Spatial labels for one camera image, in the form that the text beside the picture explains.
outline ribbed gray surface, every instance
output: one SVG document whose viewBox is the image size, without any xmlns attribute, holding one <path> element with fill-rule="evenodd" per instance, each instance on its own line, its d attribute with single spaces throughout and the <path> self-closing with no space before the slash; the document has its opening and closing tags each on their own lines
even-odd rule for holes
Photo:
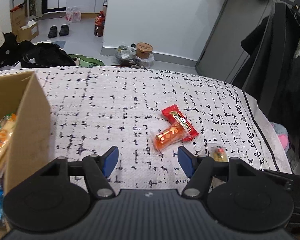
<svg viewBox="0 0 300 240">
<path fill-rule="evenodd" d="M 292 240 L 283 229 L 262 235 L 231 231 L 212 220 L 199 201 L 186 200 L 176 190 L 121 190 L 111 200 L 96 203 L 91 213 L 62 232 L 31 235 L 12 231 L 5 240 Z"/>
</svg>

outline pair of slippers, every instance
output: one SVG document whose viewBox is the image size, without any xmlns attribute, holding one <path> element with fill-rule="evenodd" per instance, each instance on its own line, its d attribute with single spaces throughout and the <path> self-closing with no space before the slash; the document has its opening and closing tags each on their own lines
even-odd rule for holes
<svg viewBox="0 0 300 240">
<path fill-rule="evenodd" d="M 67 36 L 69 35 L 69 26 L 66 24 L 61 25 L 61 30 L 59 32 L 59 36 Z M 48 38 L 55 38 L 58 36 L 58 29 L 55 25 L 50 27 L 50 31 L 48 34 Z"/>
</svg>

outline container lid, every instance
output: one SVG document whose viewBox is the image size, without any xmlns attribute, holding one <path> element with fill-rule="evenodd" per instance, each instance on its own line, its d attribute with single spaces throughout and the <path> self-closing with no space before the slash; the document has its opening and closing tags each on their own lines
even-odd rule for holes
<svg viewBox="0 0 300 240">
<path fill-rule="evenodd" d="M 137 44 L 137 49 L 144 53 L 150 53 L 153 50 L 153 48 L 150 44 L 144 43 L 144 42 L 139 42 Z"/>
</svg>

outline white patterned tablecloth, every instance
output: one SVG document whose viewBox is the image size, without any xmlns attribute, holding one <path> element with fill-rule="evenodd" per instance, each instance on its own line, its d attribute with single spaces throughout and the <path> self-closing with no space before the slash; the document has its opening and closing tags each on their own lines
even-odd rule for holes
<svg viewBox="0 0 300 240">
<path fill-rule="evenodd" d="M 36 71 L 51 106 L 50 158 L 76 161 L 117 146 L 119 161 L 109 178 L 116 192 L 182 190 L 188 178 L 177 160 L 180 145 L 195 155 L 208 155 L 209 143 L 218 143 L 229 157 L 240 157 L 256 169 L 291 172 L 256 101 L 230 84 L 191 74 L 113 66 L 9 70 L 0 75 L 29 70 Z M 173 104 L 200 135 L 160 154 L 153 148 L 152 133 L 169 126 L 161 110 Z M 82 177 L 72 181 L 85 187 Z"/>
</svg>

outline orange jelly candy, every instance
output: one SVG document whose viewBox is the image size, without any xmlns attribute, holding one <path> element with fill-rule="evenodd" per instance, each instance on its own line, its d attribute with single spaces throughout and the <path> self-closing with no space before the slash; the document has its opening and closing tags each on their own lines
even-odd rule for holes
<svg viewBox="0 0 300 240">
<path fill-rule="evenodd" d="M 178 142 L 187 136 L 179 122 L 174 122 L 169 128 L 154 137 L 153 144 L 157 151 L 163 150 L 172 143 Z"/>
</svg>

